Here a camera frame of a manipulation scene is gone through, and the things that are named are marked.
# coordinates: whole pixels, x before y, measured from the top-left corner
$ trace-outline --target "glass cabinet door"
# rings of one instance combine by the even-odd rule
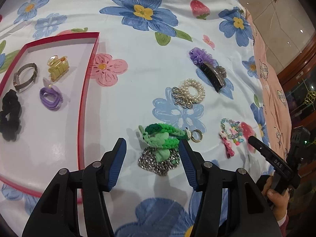
[[[316,67],[309,74],[298,81],[297,85],[285,92],[289,105],[292,126],[296,126],[307,116],[315,113],[316,108]]]

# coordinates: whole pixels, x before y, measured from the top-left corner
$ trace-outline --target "human hand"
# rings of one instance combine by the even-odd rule
[[[275,206],[272,212],[276,220],[280,221],[286,215],[290,195],[288,190],[285,191],[284,195],[281,195],[277,191],[271,189],[272,180],[273,176],[270,176],[266,184],[264,185],[263,191],[261,193],[263,194],[263,196],[267,196],[269,200],[273,202]]]

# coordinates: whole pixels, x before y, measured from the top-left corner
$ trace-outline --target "pearl hair tie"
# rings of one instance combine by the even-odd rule
[[[192,95],[189,91],[189,87],[195,88],[198,94]],[[192,109],[193,103],[201,103],[204,100],[205,90],[199,81],[189,78],[185,80],[179,88],[172,88],[172,96],[176,99],[174,102],[176,105]]]

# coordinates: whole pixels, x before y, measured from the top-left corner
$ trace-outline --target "pink blanket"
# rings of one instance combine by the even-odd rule
[[[263,88],[263,110],[267,122],[271,149],[285,158],[290,149],[292,123],[284,91],[272,66],[267,62],[265,43],[246,10],[246,19],[252,27],[257,72]]]

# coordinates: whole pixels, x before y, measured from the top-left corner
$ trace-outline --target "metal screw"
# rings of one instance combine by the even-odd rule
[[[100,167],[101,165],[102,165],[102,163],[100,161],[95,161],[92,164],[93,167]]]
[[[244,175],[244,174],[247,173],[247,171],[246,171],[246,169],[244,169],[244,168],[239,168],[239,169],[238,169],[238,173]]]
[[[59,170],[59,174],[60,175],[64,175],[65,173],[67,173],[67,169],[66,168],[62,168],[61,170]]]
[[[209,161],[205,161],[203,165],[207,168],[211,168],[213,166],[213,164]]]

